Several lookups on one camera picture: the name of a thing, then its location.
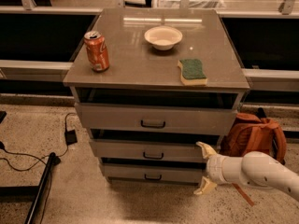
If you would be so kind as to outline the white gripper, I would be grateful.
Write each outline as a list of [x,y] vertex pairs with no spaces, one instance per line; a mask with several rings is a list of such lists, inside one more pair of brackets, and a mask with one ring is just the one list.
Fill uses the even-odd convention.
[[216,150],[203,142],[197,142],[197,146],[202,149],[206,163],[207,175],[202,177],[200,187],[193,193],[195,195],[208,194],[217,184],[228,184],[239,181],[241,171],[241,159],[238,157],[228,157],[217,154]]

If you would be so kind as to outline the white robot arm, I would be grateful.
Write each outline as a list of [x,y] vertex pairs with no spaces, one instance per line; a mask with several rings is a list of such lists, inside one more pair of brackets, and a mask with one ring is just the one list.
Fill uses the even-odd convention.
[[243,157],[221,155],[203,142],[197,142],[206,160],[207,176],[193,193],[209,193],[218,185],[237,184],[252,189],[278,189],[299,201],[299,174],[260,151],[251,151]]

